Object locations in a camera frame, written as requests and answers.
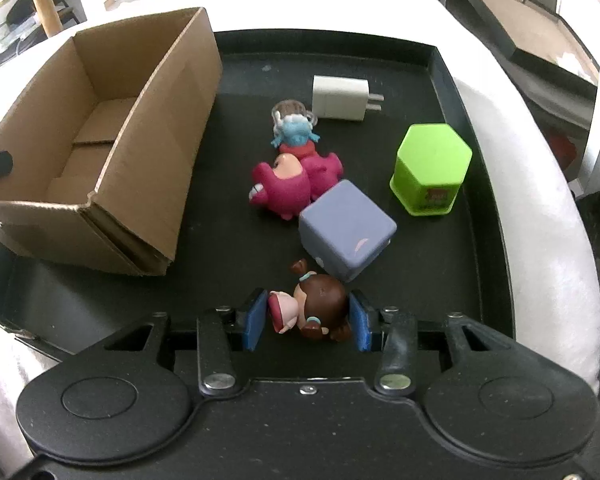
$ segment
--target blue gripper pad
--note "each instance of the blue gripper pad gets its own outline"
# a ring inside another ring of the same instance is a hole
[[[370,352],[371,331],[369,330],[366,313],[353,294],[349,294],[349,324],[358,350]]]
[[[254,351],[262,329],[264,328],[264,322],[267,318],[267,298],[269,292],[263,290],[260,295],[253,301],[253,306],[249,309],[245,323],[244,331],[242,332],[242,346],[246,350]]]

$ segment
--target green container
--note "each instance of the green container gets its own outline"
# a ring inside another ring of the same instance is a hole
[[[448,124],[412,124],[389,186],[414,216],[445,215],[469,168],[472,151]]]

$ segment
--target gray cube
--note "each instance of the gray cube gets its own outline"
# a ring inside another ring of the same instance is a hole
[[[300,213],[300,241],[326,272],[350,282],[387,247],[395,222],[349,180]]]

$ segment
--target wooden table leg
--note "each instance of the wooden table leg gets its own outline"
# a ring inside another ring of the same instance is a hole
[[[42,28],[45,29],[48,38],[62,30],[62,23],[53,0],[33,0],[33,4],[36,6],[40,23],[42,23]]]

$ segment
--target open cardboard box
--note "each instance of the open cardboard box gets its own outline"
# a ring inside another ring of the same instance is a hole
[[[562,88],[595,100],[599,66],[554,10],[535,0],[468,1],[489,26],[504,56]]]
[[[205,9],[81,30],[0,123],[0,241],[124,274],[173,261],[222,72]]]

